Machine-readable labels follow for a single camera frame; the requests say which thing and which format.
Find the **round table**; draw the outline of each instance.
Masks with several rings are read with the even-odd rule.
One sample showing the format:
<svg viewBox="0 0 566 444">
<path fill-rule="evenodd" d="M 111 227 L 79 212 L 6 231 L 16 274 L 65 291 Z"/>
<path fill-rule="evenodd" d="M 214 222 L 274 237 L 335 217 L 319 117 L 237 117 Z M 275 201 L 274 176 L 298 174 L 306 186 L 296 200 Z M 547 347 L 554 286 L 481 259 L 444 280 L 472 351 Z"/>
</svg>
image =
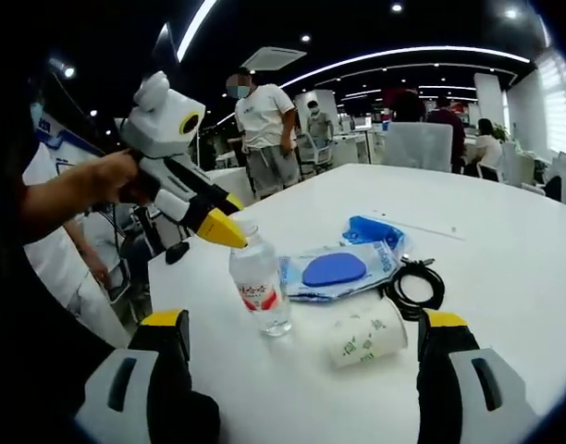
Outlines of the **round table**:
<svg viewBox="0 0 566 444">
<path fill-rule="evenodd" d="M 350 216 L 377 216 L 433 257 L 441 307 L 469 324 L 524 379 L 546 414 L 566 390 L 566 206 L 481 179 L 346 165 L 244 210 L 280 253 L 335 244 Z M 293 329 L 259 334 L 228 274 L 228 248 L 194 239 L 175 265 L 150 263 L 155 310 L 191 313 L 193 386 L 219 403 L 229 442 L 416 442 L 417 325 L 406 350 L 333 368 L 323 338 L 337 319 L 379 301 L 373 291 L 329 305 L 292 304 Z"/>
</svg>

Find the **woman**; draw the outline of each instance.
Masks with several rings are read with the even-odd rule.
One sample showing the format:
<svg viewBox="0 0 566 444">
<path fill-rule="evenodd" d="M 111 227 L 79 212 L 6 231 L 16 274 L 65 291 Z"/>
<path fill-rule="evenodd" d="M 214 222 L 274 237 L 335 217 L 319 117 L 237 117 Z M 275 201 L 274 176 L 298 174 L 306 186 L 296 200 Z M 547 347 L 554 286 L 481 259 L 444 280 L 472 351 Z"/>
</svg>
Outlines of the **woman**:
<svg viewBox="0 0 566 444">
<path fill-rule="evenodd" d="M 478 120 L 478 139 L 476 139 L 476 154 L 472 162 L 464 167 L 466 176 L 478 177 L 476 164 L 479 162 L 488 167 L 497 168 L 503 156 L 503 149 L 497 139 L 493 124 L 487 118 Z"/>
</svg>

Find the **paper cup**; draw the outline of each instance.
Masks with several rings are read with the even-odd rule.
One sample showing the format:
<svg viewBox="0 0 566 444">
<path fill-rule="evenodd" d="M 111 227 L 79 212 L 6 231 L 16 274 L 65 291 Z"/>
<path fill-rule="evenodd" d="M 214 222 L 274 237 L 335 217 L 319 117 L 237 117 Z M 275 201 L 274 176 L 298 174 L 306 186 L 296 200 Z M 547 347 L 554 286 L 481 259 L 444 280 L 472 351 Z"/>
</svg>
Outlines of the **paper cup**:
<svg viewBox="0 0 566 444">
<path fill-rule="evenodd" d="M 408 345 L 402 317 L 388 298 L 371 309 L 337 321 L 327 348 L 337 367 L 370 361 Z"/>
</svg>

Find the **gray shorts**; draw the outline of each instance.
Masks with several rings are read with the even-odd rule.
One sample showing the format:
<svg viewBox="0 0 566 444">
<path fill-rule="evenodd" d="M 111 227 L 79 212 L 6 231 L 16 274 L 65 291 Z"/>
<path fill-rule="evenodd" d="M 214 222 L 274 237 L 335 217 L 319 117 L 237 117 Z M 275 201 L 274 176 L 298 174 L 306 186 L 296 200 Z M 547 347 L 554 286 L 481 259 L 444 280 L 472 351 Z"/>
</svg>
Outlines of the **gray shorts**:
<svg viewBox="0 0 566 444">
<path fill-rule="evenodd" d="M 283 155 L 279 145 L 250 151 L 248 167 L 259 197 L 281 191 L 300 180 L 300 166 L 295 153 Z"/>
</svg>

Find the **window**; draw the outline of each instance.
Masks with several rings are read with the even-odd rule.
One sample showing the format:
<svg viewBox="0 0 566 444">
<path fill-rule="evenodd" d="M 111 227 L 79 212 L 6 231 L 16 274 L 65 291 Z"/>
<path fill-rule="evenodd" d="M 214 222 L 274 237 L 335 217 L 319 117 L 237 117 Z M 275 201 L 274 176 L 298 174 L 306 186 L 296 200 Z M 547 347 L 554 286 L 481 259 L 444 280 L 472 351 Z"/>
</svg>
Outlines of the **window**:
<svg viewBox="0 0 566 444">
<path fill-rule="evenodd" d="M 544 94 L 548 149 L 566 153 L 566 61 L 553 49 L 537 60 Z"/>
</svg>

